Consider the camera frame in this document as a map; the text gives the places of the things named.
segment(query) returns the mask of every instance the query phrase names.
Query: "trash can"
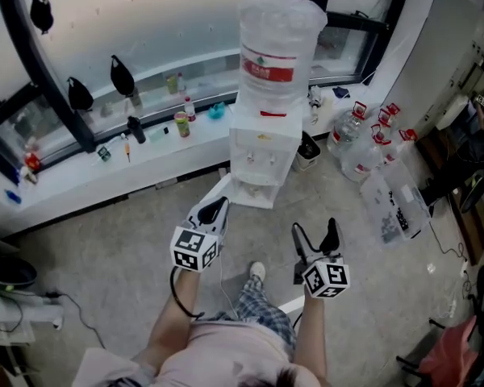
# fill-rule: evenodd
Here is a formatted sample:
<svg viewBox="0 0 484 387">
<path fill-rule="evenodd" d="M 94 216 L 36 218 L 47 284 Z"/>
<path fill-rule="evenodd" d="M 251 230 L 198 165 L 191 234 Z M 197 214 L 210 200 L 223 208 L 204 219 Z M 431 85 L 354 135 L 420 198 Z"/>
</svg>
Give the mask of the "trash can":
<svg viewBox="0 0 484 387">
<path fill-rule="evenodd" d="M 296 157 L 292 162 L 292 167 L 297 172 L 307 170 L 317 163 L 317 157 L 321 154 L 321 149 L 317 143 L 305 131 L 301 136 L 301 144 L 299 145 Z"/>
</svg>

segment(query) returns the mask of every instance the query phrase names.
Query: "gray floor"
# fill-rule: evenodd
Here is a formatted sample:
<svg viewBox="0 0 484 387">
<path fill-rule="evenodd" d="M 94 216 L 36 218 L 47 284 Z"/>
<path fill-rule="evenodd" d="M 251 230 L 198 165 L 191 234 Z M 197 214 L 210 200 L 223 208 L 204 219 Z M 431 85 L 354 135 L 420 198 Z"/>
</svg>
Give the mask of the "gray floor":
<svg viewBox="0 0 484 387">
<path fill-rule="evenodd" d="M 408 166 L 420 180 L 425 177 L 416 156 Z M 18 241 L 21 255 L 38 268 L 40 288 L 75 297 L 108 349 L 133 356 L 169 295 L 173 229 L 218 179 L 211 173 L 150 189 L 34 231 Z M 290 173 L 274 210 L 232 207 L 222 259 L 224 286 L 235 297 L 250 262 L 261 260 L 268 268 L 269 299 L 279 305 L 296 298 L 302 290 L 292 285 L 296 255 L 290 227 L 301 223 L 319 244 L 332 216 L 343 231 L 352 287 L 325 304 L 329 381 L 335 387 L 397 385 L 394 357 L 407 354 L 428 332 L 428 317 L 447 314 L 454 298 L 454 317 L 441 321 L 456 323 L 467 314 L 459 277 L 462 260 L 442 255 L 429 227 L 396 248 L 380 245 L 357 185 L 345 180 L 327 152 L 314 168 Z M 432 224 L 444 248 L 457 247 L 459 232 L 445 202 L 436 207 Z M 70 385 L 85 349 L 98 345 L 79 322 L 76 308 L 68 300 L 62 303 L 67 311 L 63 330 L 35 325 L 36 342 L 27 349 L 44 387 Z M 216 261 L 203 274 L 196 311 L 220 309 L 227 309 L 227 301 Z"/>
</svg>

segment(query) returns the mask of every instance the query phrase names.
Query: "windowsill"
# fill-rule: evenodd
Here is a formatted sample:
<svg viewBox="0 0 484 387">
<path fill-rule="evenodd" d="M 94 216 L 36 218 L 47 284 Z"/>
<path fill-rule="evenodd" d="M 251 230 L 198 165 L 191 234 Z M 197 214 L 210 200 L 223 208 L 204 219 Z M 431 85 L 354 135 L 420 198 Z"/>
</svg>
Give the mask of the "windowsill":
<svg viewBox="0 0 484 387">
<path fill-rule="evenodd" d="M 318 110 L 319 120 L 311 127 L 311 135 L 329 131 L 330 122 L 338 114 L 353 108 L 355 100 L 368 105 L 373 103 L 371 90 L 364 85 L 343 86 L 351 90 L 351 98 L 338 99 L 332 87 L 323 88 L 325 103 Z M 190 136 L 182 138 L 173 122 L 150 127 L 148 133 L 167 126 L 169 133 L 151 143 L 147 136 L 144 144 L 138 144 L 129 136 L 131 163 L 118 142 L 112 148 L 107 162 L 97 161 L 97 154 L 79 153 L 49 169 L 44 170 L 37 185 L 22 182 L 19 195 L 22 204 L 16 205 L 2 196 L 4 205 L 10 207 L 7 225 L 10 233 L 45 223 L 51 219 L 81 210 L 108 199 L 129 194 L 132 191 L 155 185 L 173 177 L 179 177 L 199 169 L 229 160 L 229 127 L 232 108 L 219 120 L 211 120 L 207 113 L 197 115 L 190 124 Z"/>
</svg>

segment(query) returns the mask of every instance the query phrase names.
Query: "plaid shorts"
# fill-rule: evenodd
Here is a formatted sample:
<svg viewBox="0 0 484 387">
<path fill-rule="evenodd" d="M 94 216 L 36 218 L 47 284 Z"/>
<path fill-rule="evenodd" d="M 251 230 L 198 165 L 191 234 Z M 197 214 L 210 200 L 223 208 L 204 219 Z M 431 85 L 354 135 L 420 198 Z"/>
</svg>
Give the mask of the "plaid shorts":
<svg viewBox="0 0 484 387">
<path fill-rule="evenodd" d="M 292 352 L 296 348 L 296 332 L 292 328 L 289 317 L 269 303 L 265 296 L 264 284 L 256 275 L 245 283 L 234 309 L 238 319 L 233 319 L 228 313 L 221 311 L 215 317 L 201 321 L 258 323 L 282 337 Z"/>
</svg>

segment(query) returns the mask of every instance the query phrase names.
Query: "blue object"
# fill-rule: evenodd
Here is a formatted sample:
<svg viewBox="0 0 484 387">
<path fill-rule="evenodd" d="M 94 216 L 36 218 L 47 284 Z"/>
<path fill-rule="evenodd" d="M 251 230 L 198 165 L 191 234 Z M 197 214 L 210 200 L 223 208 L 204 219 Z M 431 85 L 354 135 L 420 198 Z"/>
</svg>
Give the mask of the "blue object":
<svg viewBox="0 0 484 387">
<path fill-rule="evenodd" d="M 20 198 L 16 193 L 12 190 L 5 189 L 7 197 L 11 200 L 16 202 L 18 205 L 22 203 L 22 198 Z"/>
<path fill-rule="evenodd" d="M 210 109 L 208 109 L 208 118 L 220 119 L 224 116 L 225 110 L 226 110 L 226 105 L 224 104 L 224 102 L 216 103 Z"/>
</svg>

